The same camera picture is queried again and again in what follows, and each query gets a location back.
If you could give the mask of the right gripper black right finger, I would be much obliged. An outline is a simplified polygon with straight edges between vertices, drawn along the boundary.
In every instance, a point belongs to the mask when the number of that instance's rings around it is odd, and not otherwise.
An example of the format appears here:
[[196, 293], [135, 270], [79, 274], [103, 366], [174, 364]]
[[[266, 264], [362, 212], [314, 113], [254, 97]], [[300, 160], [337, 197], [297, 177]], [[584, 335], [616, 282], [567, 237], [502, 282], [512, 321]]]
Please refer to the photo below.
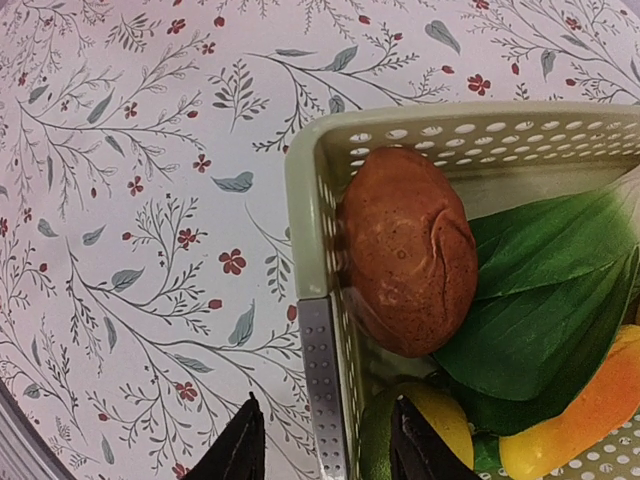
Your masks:
[[392, 479], [479, 479], [406, 396], [396, 399], [391, 416], [390, 470]]

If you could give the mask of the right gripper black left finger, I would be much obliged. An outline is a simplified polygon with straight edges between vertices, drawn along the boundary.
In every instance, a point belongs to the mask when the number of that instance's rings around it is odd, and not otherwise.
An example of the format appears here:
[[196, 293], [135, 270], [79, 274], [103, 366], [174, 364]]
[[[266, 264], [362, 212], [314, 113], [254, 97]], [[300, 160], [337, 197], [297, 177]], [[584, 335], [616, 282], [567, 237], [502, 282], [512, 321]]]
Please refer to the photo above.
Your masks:
[[252, 392], [191, 469], [191, 479], [265, 479], [264, 415]]

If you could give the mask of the yellow green mango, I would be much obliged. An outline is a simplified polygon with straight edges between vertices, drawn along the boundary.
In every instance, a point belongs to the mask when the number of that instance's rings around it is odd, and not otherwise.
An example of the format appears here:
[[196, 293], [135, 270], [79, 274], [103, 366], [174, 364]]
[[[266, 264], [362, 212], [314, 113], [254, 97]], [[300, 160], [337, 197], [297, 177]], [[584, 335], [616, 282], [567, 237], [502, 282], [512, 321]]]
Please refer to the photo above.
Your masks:
[[404, 382], [379, 392], [360, 420], [360, 472], [363, 479], [391, 479], [391, 415], [399, 396], [408, 397], [452, 452], [474, 470], [474, 449], [466, 415], [449, 395], [422, 382]]

